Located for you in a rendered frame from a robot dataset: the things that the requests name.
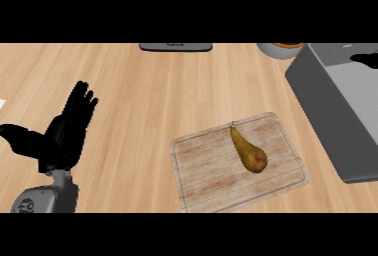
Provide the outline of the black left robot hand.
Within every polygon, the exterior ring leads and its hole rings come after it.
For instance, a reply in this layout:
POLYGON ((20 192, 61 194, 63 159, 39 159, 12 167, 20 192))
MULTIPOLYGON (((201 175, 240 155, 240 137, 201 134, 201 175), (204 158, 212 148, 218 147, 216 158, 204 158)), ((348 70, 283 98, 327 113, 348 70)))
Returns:
POLYGON ((45 133, 15 124, 0 125, 0 137, 17 154, 39 160, 40 173, 70 170, 77 165, 98 101, 89 84, 79 81, 45 133))

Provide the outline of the pale wooden cutting board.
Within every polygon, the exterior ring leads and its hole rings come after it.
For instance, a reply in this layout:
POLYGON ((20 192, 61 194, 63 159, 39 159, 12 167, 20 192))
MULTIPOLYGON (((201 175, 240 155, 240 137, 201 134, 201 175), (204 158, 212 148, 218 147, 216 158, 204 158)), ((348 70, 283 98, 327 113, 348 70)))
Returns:
POLYGON ((181 208, 187 213, 232 212, 297 189, 311 177, 275 113, 198 131, 172 141, 181 208), (268 154, 262 173, 250 172, 232 143, 237 129, 268 154))

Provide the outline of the grey open box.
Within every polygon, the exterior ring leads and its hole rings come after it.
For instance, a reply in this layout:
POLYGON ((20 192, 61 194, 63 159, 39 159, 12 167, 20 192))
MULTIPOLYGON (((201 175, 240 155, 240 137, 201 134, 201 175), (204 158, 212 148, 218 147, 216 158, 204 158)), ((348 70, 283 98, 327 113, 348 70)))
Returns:
POLYGON ((342 180, 378 181, 378 43, 311 43, 286 77, 342 180))

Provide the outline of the dark grey flat appliance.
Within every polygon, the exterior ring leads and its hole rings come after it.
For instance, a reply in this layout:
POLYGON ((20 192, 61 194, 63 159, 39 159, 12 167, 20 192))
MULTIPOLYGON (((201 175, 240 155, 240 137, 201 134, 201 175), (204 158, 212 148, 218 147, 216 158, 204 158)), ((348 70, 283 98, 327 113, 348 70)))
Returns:
POLYGON ((145 51, 156 52, 207 52, 213 49, 212 43, 141 43, 145 51))

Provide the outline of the yellow-brown pear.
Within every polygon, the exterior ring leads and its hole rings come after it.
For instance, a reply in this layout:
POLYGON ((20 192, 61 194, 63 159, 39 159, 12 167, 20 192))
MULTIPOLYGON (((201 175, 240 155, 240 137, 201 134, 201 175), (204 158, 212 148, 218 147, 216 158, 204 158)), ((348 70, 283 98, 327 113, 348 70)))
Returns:
POLYGON ((231 139, 246 169, 252 173, 262 173, 268 166, 266 152, 249 142, 235 125, 231 125, 231 139))

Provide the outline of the pale grey round pot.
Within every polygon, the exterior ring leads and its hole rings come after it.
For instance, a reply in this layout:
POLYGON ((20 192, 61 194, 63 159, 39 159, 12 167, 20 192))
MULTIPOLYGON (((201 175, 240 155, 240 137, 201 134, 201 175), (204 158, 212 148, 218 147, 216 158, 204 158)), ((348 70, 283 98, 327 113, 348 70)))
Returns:
POLYGON ((296 49, 284 49, 277 47, 272 43, 259 43, 258 47, 260 51, 272 58, 286 60, 297 56, 303 47, 296 49))

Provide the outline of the orange food in pot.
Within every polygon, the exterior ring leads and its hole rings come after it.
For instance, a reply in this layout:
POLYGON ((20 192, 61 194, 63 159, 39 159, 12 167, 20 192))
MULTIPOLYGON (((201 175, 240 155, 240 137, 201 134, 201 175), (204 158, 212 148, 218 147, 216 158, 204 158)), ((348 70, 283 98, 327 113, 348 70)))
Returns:
POLYGON ((306 43, 272 43, 277 47, 284 49, 296 49, 306 45, 306 43))

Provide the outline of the black irregular object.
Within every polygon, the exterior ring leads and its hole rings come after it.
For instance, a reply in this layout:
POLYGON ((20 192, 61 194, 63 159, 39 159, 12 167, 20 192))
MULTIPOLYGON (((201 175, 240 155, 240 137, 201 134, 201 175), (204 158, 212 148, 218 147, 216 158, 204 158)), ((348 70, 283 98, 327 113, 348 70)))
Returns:
POLYGON ((351 60, 365 64, 373 69, 378 69, 378 53, 355 54, 351 60))

